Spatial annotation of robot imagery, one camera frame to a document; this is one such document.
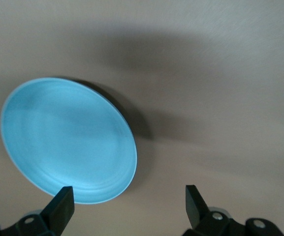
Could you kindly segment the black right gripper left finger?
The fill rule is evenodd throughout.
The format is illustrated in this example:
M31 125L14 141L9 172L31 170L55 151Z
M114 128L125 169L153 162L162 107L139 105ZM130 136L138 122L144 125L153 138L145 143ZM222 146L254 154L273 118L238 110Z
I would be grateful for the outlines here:
M71 186L63 187L39 213L30 214L1 231L2 236L60 236L74 214Z

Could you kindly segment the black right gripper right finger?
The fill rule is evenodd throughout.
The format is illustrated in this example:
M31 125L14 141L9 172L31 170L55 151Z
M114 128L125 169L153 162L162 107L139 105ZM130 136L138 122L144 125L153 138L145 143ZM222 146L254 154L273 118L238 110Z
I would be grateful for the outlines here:
M210 210L195 185L186 186L186 212L191 228L185 231L185 235L227 235L229 218L220 211Z

